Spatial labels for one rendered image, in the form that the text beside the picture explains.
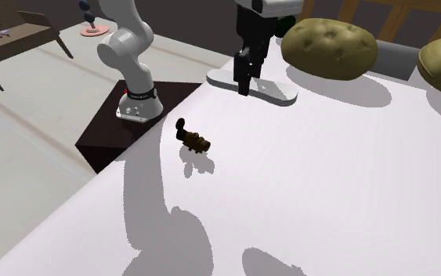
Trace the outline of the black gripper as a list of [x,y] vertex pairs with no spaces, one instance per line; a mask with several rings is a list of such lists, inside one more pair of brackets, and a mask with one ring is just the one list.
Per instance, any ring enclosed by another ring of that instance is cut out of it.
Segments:
[[234,56],[233,80],[238,84],[240,95],[249,94],[251,76],[260,78],[269,41],[276,29],[276,17],[262,17],[251,9],[237,5],[237,34],[242,38],[243,45],[242,50]]

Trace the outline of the white flat oval board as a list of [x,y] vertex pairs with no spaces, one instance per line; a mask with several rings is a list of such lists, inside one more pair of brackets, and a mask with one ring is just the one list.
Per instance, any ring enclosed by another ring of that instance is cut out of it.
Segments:
[[233,79],[233,72],[224,69],[210,70],[206,79],[213,86],[233,90],[243,96],[253,96],[282,107],[292,105],[298,97],[297,87],[283,82],[251,78],[248,86],[239,85]]

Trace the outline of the brown and black toy figure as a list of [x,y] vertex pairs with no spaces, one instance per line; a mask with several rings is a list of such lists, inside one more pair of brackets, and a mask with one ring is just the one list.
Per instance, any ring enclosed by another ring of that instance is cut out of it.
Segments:
[[211,146],[211,143],[198,133],[192,133],[184,129],[185,119],[179,118],[175,124],[176,127],[176,139],[183,142],[183,145],[188,148],[189,151],[195,151],[196,154],[207,152]]

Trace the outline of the white bed with wooden headboard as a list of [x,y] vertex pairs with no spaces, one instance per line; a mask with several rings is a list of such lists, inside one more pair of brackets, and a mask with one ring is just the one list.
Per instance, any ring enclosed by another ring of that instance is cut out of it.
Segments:
[[[0,276],[441,276],[441,92],[290,68],[203,84],[0,259]],[[211,143],[196,154],[175,124]]]

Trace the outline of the dark robot stand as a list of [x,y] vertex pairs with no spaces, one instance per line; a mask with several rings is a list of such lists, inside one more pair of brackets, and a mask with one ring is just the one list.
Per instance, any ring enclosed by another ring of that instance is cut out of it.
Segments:
[[125,81],[120,80],[104,100],[75,147],[95,173],[100,173],[162,117],[184,101],[200,85],[189,82],[155,82],[164,110],[160,117],[146,123],[116,117],[119,100],[125,95]]

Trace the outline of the pink-based figure with blue balls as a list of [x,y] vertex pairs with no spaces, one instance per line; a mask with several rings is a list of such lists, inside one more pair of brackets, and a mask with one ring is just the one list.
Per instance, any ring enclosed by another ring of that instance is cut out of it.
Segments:
[[79,8],[84,12],[84,19],[89,23],[88,27],[81,29],[80,34],[85,37],[96,37],[106,34],[110,28],[107,25],[96,25],[95,15],[90,12],[90,4],[87,0],[79,0]]

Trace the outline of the dark wooden bench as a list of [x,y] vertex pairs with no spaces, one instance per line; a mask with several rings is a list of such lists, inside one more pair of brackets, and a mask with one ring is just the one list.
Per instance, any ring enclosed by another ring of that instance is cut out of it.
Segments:
[[0,38],[0,62],[52,41],[56,41],[68,57],[74,58],[60,38],[60,32],[44,14],[25,11],[18,14],[25,23],[12,27]]

